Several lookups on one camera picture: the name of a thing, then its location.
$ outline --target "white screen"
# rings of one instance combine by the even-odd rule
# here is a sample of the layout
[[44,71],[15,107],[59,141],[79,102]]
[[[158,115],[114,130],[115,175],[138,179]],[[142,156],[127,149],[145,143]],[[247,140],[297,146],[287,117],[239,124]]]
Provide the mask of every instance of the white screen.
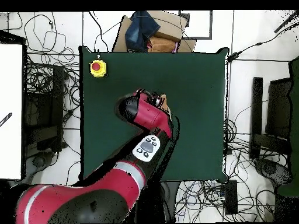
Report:
[[0,44],[0,179],[21,179],[22,46]]

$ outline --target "button panel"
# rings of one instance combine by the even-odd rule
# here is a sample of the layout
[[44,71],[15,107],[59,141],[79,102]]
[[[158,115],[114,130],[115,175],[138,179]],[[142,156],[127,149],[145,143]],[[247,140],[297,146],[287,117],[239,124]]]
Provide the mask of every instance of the button panel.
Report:
[[133,155],[143,162],[149,162],[159,148],[159,138],[155,135],[149,135],[143,138],[141,142],[133,149]]

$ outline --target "black power adapter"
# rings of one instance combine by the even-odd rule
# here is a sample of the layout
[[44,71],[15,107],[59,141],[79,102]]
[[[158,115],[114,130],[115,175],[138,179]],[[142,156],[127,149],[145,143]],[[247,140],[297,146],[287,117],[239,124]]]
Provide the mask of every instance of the black power adapter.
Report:
[[224,186],[225,197],[225,214],[234,215],[238,213],[238,193],[237,193],[237,181],[229,180]]

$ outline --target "small object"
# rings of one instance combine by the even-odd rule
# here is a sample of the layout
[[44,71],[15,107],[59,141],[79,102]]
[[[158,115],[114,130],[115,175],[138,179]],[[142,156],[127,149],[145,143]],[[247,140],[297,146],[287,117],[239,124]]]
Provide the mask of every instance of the small object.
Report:
[[106,63],[103,60],[94,60],[90,63],[91,74],[96,77],[104,77],[107,75]]
[[240,53],[242,53],[242,51],[241,52],[234,52],[233,54],[228,56],[227,62],[231,62],[231,61],[237,59],[239,57]]
[[4,123],[7,122],[11,116],[12,116],[12,113],[9,113],[3,120],[1,120],[0,127],[3,126]]
[[36,167],[42,167],[44,165],[49,166],[51,165],[53,157],[54,157],[53,152],[40,152],[36,155],[32,163]]
[[225,185],[225,214],[234,215],[238,213],[237,181],[229,180]]

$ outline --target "blue cloth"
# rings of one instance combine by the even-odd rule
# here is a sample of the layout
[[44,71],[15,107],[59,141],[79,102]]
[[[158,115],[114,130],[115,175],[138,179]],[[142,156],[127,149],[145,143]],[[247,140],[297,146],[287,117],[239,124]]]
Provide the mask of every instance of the blue cloth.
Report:
[[147,41],[160,28],[147,11],[136,11],[132,17],[132,24],[125,34],[128,50],[147,52]]

